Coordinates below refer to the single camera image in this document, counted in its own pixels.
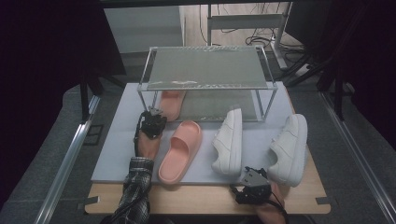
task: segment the black cable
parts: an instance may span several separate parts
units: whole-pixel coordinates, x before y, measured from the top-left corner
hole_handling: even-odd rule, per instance
[[[270,35],[272,32],[270,33],[265,33],[265,31],[269,29],[269,28],[261,28],[261,30],[259,32],[257,32],[257,35]]]
[[[275,199],[277,200],[277,202],[282,206],[282,203],[280,202],[280,200],[276,197],[276,195],[273,193],[273,192],[271,192],[273,195],[274,195],[274,197],[275,197]]]
[[[230,13],[228,13],[227,9],[225,9],[225,4],[223,4],[223,9],[227,13],[227,15],[230,15]]]
[[[291,63],[297,63],[300,61],[300,59],[298,59],[297,61],[290,59],[288,56],[291,54],[311,54],[310,51],[306,50],[306,49],[294,49],[294,48],[290,48],[290,47],[303,47],[304,45],[284,45],[279,43],[279,48],[282,49],[283,52],[285,52],[285,56],[284,58],[291,62]]]
[[[273,37],[274,39],[276,39],[275,28],[270,28],[270,30],[271,30],[272,33],[273,33],[272,37]]]
[[[259,6],[259,4],[256,3],[256,6],[254,6],[254,8],[256,8],[256,7],[258,7],[258,6]],[[250,10],[250,14],[253,12],[254,8]]]
[[[300,63],[300,65],[299,66],[296,66],[294,69],[293,69],[293,71],[292,72],[290,72],[290,73],[288,73],[285,77],[288,77],[288,79],[285,81],[285,82],[289,82],[290,80],[291,80],[291,78],[292,78],[292,75],[294,75],[300,68],[302,68],[307,62],[308,62],[308,60],[311,58],[311,55],[306,59],[306,60],[304,60],[302,63]]]
[[[263,7],[262,7],[262,12],[261,12],[261,14],[263,13],[263,11],[264,11],[264,8],[265,8],[265,4],[263,5]],[[255,36],[255,34],[256,34],[256,31],[257,31],[257,28],[256,29],[254,29],[254,32],[253,32],[253,34],[251,35],[251,37],[250,38],[253,38],[254,36]]]
[[[248,38],[245,39],[245,43],[248,46],[251,46],[252,43],[261,43],[263,44],[263,47],[267,47],[270,44],[271,40],[265,37],[260,37],[260,36],[250,36]]]
[[[285,218],[285,223],[289,224],[289,217],[288,217],[288,213],[286,212],[285,208],[282,206],[281,203],[276,203],[273,202],[271,200],[265,200],[264,203],[269,203],[271,204],[273,207],[277,208],[280,213],[282,214],[283,218]]]
[[[259,9],[258,14],[264,14],[264,13],[263,13],[263,12],[264,12],[264,9],[265,9],[265,3],[262,4],[262,8]]]
[[[205,43],[207,44],[207,41],[206,41],[206,39],[205,39],[205,37],[204,37],[204,33],[202,32],[202,24],[201,24],[201,5],[199,5],[199,28],[200,28],[200,30],[201,30],[201,36],[202,36],[202,39],[205,41]]]
[[[279,10],[280,3],[277,3],[276,13]]]
[[[265,14],[267,14],[267,12],[268,12],[268,7],[270,7],[270,4],[269,4],[269,3],[267,4],[267,9],[265,10]]]
[[[237,31],[238,29],[232,29],[232,30],[229,30],[229,31],[223,31],[223,29],[220,29],[220,30],[221,30],[221,32],[222,32],[222,33],[224,33],[224,34],[228,34],[228,33],[231,33],[231,32],[234,32],[234,31]]]
[[[311,54],[303,55],[294,65],[292,65],[285,73],[283,73],[281,77],[277,77],[275,78],[275,80],[280,80],[284,77],[290,77],[290,75],[293,75],[295,72],[298,71],[298,69],[300,69],[305,63],[307,63],[311,56]]]

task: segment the white table surface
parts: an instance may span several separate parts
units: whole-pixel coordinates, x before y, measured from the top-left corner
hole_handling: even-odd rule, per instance
[[[267,120],[265,122],[243,123],[243,167],[266,169],[276,162],[276,156],[269,146],[272,138],[281,132],[286,118],[292,114],[290,99],[283,83],[277,82],[276,85],[278,91],[269,110]],[[136,89],[136,83],[129,83],[124,90],[101,155],[93,171],[92,182],[121,183],[128,174],[129,161],[134,156],[134,131],[140,113],[143,112],[143,106]],[[263,105],[268,105],[271,93],[271,91],[260,91]],[[147,102],[150,102],[153,92],[145,92],[144,96],[147,97]],[[178,124],[179,122],[168,122],[163,131],[163,139],[154,165],[153,183],[159,182],[158,169],[169,149],[169,139]],[[237,178],[230,178],[213,172],[211,168],[211,164],[218,156],[211,142],[221,126],[221,122],[198,121],[198,124],[203,130],[203,141],[181,183],[187,185],[218,185],[238,182],[245,175],[245,172],[242,172],[241,176]]]

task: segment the black cloth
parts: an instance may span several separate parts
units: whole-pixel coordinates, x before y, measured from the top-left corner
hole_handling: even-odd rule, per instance
[[[0,6],[1,206],[57,119],[64,93],[84,74],[124,72],[105,12],[81,2]]]
[[[105,217],[101,224],[145,224],[149,222],[149,190],[154,161],[132,157],[125,177],[119,208],[113,216]],[[165,224],[172,224],[169,219]]]
[[[396,149],[396,91],[393,87],[396,80],[396,30],[393,28],[396,27],[396,1],[332,0],[318,58],[327,59],[332,54],[358,3],[365,4],[367,10],[346,43],[340,60],[329,70],[340,71],[343,80],[352,84],[355,89],[353,104]]]

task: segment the gray floor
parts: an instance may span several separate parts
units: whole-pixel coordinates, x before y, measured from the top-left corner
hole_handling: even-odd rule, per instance
[[[269,54],[275,76],[275,60]],[[128,67],[123,81],[136,81],[141,67]],[[318,77],[312,77],[295,88],[289,88],[296,113],[303,114],[308,123],[308,142],[323,186],[332,204],[327,215],[312,215],[317,223],[388,223],[352,158],[342,136],[315,88]],[[87,215],[79,205],[84,203],[91,187],[91,175],[106,139],[111,120],[117,109],[122,88],[102,80],[105,92],[92,122],[92,133],[102,128],[102,134],[86,138],[70,174],[61,199],[50,223],[99,223],[103,216]],[[0,223],[33,223],[47,196],[64,155],[80,123],[79,87],[64,95],[64,107],[48,138],[34,161],[15,188],[0,214]],[[396,199],[396,152],[344,97],[346,125],[353,134],[365,158],[391,199]],[[153,217],[152,223],[158,223]],[[178,223],[236,223],[229,217],[173,217]]]

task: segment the cable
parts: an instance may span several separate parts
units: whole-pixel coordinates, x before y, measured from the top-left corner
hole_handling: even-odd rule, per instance
[[[202,39],[203,39],[203,40],[205,41],[205,43],[207,44],[207,41],[206,41],[206,39],[205,39],[205,37],[204,37],[204,33],[202,32],[201,5],[199,5],[199,28],[200,28],[200,30],[201,30]]]
[[[293,75],[298,69],[306,64],[311,57],[311,54],[304,54],[294,65],[292,65],[285,73],[283,73],[282,76],[275,78],[275,80],[280,80],[284,77],[290,77],[290,75]]]
[[[271,192],[273,195],[274,195],[274,197],[275,197],[275,199],[277,200],[277,202],[282,206],[282,203],[280,202],[280,200],[276,197],[276,195],[273,193],[273,192]]]
[[[286,212],[285,208],[282,206],[281,203],[276,203],[273,202],[271,200],[265,200],[264,203],[269,203],[271,204],[273,207],[277,208],[280,213],[282,214],[283,218],[285,218],[285,223],[289,224],[289,217],[288,217],[288,213]]]
[[[254,6],[254,8],[258,7],[258,5],[259,5],[259,4],[256,3],[256,6]],[[250,10],[250,14],[253,12],[254,8]]]
[[[257,32],[257,35],[270,35],[272,32],[270,33],[265,33],[265,31],[269,29],[269,28],[261,28],[260,31]]]
[[[280,3],[277,3],[276,13],[279,10]]]
[[[223,4],[223,9],[227,13],[227,15],[230,15],[230,13],[228,13],[227,9],[225,9],[225,4]]]
[[[223,4],[223,8],[224,8],[224,10],[227,12],[227,15],[229,15],[229,13],[228,13],[228,11],[225,9],[225,7],[224,7],[224,4]],[[234,31],[237,31],[238,29],[232,29],[232,30],[229,30],[229,31],[223,31],[223,29],[220,29],[221,30],[221,32],[222,33],[224,33],[224,34],[228,34],[228,33],[231,33],[231,32],[234,32]]]
[[[263,44],[263,47],[265,48],[271,43],[271,40],[268,38],[265,38],[265,37],[260,37],[260,36],[250,36],[245,39],[245,43],[248,46],[251,46],[253,43],[261,43],[261,44]]]
[[[263,13],[264,8],[265,8],[265,3],[264,3],[264,5],[262,6],[262,12],[261,12],[261,14]],[[253,40],[256,40],[256,38],[263,38],[263,37],[255,36],[256,32],[257,32],[257,28],[254,29],[253,34],[251,35],[251,37],[248,37],[248,38],[245,39],[245,43],[246,43],[247,45],[251,45],[251,43],[254,42]]]
[[[285,82],[289,82],[290,79],[292,78],[292,75],[294,75],[300,68],[302,68],[310,58],[311,55],[308,58],[306,58],[306,60],[304,60],[302,63],[300,63],[298,66],[296,66],[292,71],[288,72],[287,75],[285,76],[288,77],[288,79]]]
[[[270,30],[272,31],[272,37],[276,39],[275,28],[270,28]]]
[[[267,4],[267,9],[265,10],[265,14],[268,13],[268,7],[270,7],[270,4],[269,4],[269,3]]]

